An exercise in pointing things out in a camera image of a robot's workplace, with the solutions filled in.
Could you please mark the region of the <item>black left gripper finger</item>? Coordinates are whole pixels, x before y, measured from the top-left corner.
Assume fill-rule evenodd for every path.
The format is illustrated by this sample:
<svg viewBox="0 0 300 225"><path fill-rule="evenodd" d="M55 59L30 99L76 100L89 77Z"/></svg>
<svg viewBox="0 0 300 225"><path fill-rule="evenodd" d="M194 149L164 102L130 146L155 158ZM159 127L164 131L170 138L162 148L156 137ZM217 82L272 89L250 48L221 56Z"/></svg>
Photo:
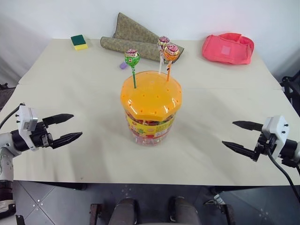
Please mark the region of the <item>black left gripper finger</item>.
<svg viewBox="0 0 300 225"><path fill-rule="evenodd" d="M47 118L43 118L42 121L43 121L44 125L48 128L52 124L63 123L65 121L71 119L72 117L73 117L72 114L62 113L62 114L57 114L57 115L50 116Z"/></svg>
<svg viewBox="0 0 300 225"><path fill-rule="evenodd" d="M75 133L63 135L59 139L53 140L50 143L50 147L52 147L53 149L56 149L56 148L62 147L64 145L67 145L67 144L75 141L76 139L78 139L82 134L83 134L82 132L75 132Z"/></svg>

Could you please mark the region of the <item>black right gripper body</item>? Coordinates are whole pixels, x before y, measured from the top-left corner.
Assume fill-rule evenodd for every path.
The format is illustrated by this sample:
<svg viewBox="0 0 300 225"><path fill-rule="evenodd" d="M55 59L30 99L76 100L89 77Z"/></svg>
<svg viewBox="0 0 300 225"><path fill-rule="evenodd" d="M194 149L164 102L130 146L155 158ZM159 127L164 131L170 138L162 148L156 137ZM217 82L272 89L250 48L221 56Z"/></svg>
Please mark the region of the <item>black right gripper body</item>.
<svg viewBox="0 0 300 225"><path fill-rule="evenodd" d="M270 150L270 153L273 153L277 146L276 140L277 137L275 134L266 136L263 132L261 132L254 149L255 157L259 157L261 154L268 155L267 150Z"/></svg>

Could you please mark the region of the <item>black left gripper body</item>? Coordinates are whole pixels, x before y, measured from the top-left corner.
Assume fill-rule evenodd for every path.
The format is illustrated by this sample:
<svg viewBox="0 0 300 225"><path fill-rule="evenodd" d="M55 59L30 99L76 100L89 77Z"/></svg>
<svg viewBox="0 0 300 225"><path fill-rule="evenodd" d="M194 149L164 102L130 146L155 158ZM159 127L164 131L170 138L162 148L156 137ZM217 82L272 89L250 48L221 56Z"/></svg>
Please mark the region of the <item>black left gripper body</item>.
<svg viewBox="0 0 300 225"><path fill-rule="evenodd" d="M36 147L52 147L53 137L47 131L48 125L43 121L37 123L34 131L31 132L30 138Z"/></svg>

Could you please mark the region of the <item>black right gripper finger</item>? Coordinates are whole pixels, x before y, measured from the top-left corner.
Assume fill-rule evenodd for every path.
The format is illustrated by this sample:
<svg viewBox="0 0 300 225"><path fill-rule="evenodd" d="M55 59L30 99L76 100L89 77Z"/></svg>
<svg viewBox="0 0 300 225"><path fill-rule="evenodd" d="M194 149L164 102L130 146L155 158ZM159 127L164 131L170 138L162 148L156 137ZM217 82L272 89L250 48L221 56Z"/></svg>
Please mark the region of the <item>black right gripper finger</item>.
<svg viewBox="0 0 300 225"><path fill-rule="evenodd" d="M234 152L244 155L255 162L258 159L258 155L256 154L256 152L254 150L246 149L246 148L244 148L243 145L239 145L237 143L227 142L227 141L222 141L222 144L224 144L226 147L230 148Z"/></svg>
<svg viewBox="0 0 300 225"><path fill-rule="evenodd" d="M238 120L238 121L234 121L232 122L232 124L243 128L243 129L247 129L247 130L254 130L254 131L262 131L262 127L263 124L260 123L255 123L255 122L251 122L251 121L242 121L242 120Z"/></svg>

